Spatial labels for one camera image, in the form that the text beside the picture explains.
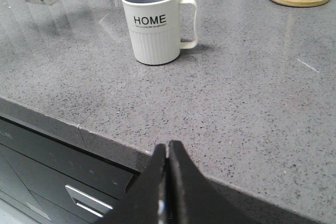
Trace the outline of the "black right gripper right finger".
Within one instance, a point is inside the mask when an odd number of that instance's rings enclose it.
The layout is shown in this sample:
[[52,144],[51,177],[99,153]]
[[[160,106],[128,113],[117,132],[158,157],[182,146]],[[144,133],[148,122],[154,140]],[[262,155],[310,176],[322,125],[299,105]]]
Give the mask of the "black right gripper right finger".
[[206,178],[180,141],[169,142],[172,223],[319,223]]

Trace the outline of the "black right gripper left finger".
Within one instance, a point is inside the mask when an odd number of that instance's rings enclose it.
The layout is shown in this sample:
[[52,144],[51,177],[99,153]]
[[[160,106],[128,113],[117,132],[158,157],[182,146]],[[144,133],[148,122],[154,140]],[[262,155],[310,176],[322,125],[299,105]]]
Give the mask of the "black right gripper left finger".
[[126,196],[96,223],[167,223],[166,147],[158,144]]

